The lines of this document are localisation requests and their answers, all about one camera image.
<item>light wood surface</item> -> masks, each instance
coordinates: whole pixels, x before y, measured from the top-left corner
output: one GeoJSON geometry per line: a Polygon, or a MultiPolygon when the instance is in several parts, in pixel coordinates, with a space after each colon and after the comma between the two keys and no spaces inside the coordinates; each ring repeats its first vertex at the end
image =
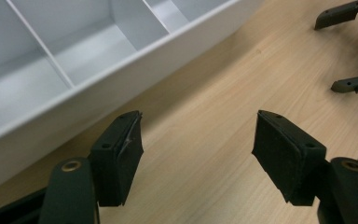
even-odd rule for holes
{"type": "Polygon", "coordinates": [[[138,109],[145,154],[126,205],[100,209],[103,224],[318,223],[318,202],[286,204],[251,151],[263,109],[322,142],[328,160],[358,158],[358,94],[329,90],[358,76],[358,17],[313,30],[344,3],[266,0],[237,33],[6,182],[0,206],[46,186],[56,163],[87,156],[116,116],[138,109]]]}

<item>table surface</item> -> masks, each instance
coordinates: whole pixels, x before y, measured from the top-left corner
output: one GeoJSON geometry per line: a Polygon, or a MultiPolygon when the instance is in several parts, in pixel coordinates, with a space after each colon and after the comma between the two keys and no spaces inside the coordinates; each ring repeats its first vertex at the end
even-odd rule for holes
{"type": "Polygon", "coordinates": [[[126,205],[100,209],[103,224],[318,223],[318,202],[286,204],[251,151],[263,109],[327,146],[328,160],[358,158],[358,94],[329,90],[358,76],[358,17],[313,30],[344,3],[266,0],[238,32],[7,181],[0,206],[45,187],[56,163],[87,156],[115,117],[141,110],[145,154],[126,205]]]}

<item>white organizer box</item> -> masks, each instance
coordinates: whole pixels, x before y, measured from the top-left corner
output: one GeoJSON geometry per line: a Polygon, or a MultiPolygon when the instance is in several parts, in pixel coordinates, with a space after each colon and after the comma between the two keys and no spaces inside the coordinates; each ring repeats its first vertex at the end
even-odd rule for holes
{"type": "Polygon", "coordinates": [[[0,0],[0,184],[232,34],[260,2],[0,0]]]}

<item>tray divider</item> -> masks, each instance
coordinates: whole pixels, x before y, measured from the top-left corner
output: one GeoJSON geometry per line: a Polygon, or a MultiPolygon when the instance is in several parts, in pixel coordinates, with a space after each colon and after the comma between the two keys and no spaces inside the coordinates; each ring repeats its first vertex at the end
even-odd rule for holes
{"type": "Polygon", "coordinates": [[[51,66],[56,71],[57,75],[60,77],[62,82],[68,87],[69,89],[72,89],[75,87],[74,82],[69,78],[66,73],[61,68],[60,64],[55,60],[54,56],[51,54],[48,47],[45,45],[43,40],[40,38],[40,36],[36,33],[34,28],[31,26],[31,24],[25,19],[25,17],[20,13],[20,11],[16,8],[16,6],[13,4],[11,0],[7,0],[8,5],[10,8],[16,13],[16,15],[19,17],[21,22],[25,25],[26,29],[31,33],[35,41],[38,43],[38,45],[43,49],[43,51],[48,55],[48,61],[50,62],[51,66]]]}
{"type": "Polygon", "coordinates": [[[168,29],[168,27],[165,25],[165,23],[158,17],[158,15],[156,15],[155,11],[153,10],[153,8],[147,3],[146,0],[142,0],[144,2],[144,4],[147,6],[147,8],[149,9],[149,11],[154,15],[154,17],[159,21],[159,23],[162,25],[162,27],[164,27],[164,29],[168,32],[171,33],[171,31],[168,29]]]}

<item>black plastic part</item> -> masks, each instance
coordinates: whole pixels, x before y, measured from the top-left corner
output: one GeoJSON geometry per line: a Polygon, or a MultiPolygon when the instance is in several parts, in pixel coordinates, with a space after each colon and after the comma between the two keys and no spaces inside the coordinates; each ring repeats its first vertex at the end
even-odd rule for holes
{"type": "Polygon", "coordinates": [[[97,208],[90,163],[73,158],[54,167],[38,223],[99,223],[97,208]]]}
{"type": "Polygon", "coordinates": [[[355,91],[356,93],[358,93],[358,77],[346,78],[341,79],[339,81],[335,81],[333,83],[333,86],[331,87],[331,90],[341,93],[351,91],[355,91]]]}
{"type": "Polygon", "coordinates": [[[308,176],[324,164],[326,148],[281,115],[259,111],[252,153],[283,198],[293,205],[312,205],[315,191],[308,176]]]}
{"type": "Polygon", "coordinates": [[[0,208],[0,223],[37,223],[45,194],[41,189],[0,208]]]}
{"type": "Polygon", "coordinates": [[[100,206],[126,202],[138,163],[144,153],[139,111],[121,115],[91,149],[89,160],[100,206]]]}
{"type": "Polygon", "coordinates": [[[327,9],[316,19],[315,30],[337,25],[345,21],[353,21],[356,19],[357,13],[358,1],[327,9]]]}
{"type": "Polygon", "coordinates": [[[358,161],[334,158],[329,182],[344,223],[358,224],[358,161]]]}

